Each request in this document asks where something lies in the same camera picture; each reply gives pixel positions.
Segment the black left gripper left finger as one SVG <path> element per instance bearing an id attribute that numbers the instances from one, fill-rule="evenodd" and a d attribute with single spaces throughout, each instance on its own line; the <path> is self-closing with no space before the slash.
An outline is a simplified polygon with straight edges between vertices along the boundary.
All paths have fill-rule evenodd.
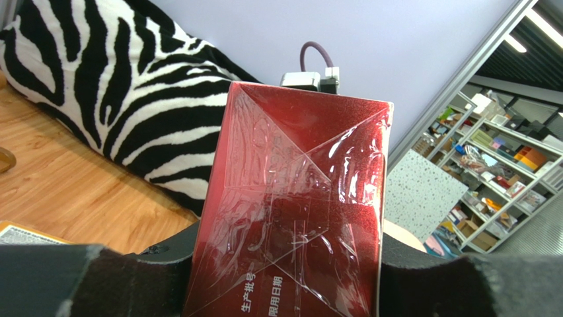
<path id="1" fill-rule="evenodd" d="M 180 316 L 199 225 L 140 254 L 101 244 L 1 247 L 2 316 Z"/>

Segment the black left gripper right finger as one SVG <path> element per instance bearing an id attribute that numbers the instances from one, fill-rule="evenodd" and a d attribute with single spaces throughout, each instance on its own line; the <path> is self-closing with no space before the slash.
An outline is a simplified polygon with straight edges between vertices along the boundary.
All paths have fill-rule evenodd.
<path id="1" fill-rule="evenodd" d="M 380 316 L 561 316 L 562 256 L 446 260 L 384 234 Z"/>

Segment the red 3D toothpaste box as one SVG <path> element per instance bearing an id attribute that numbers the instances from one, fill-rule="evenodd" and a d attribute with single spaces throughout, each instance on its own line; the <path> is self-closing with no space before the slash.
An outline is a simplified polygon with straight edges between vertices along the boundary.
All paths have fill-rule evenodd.
<path id="1" fill-rule="evenodd" d="M 376 316 L 391 102 L 235 82 L 183 316 Z"/>

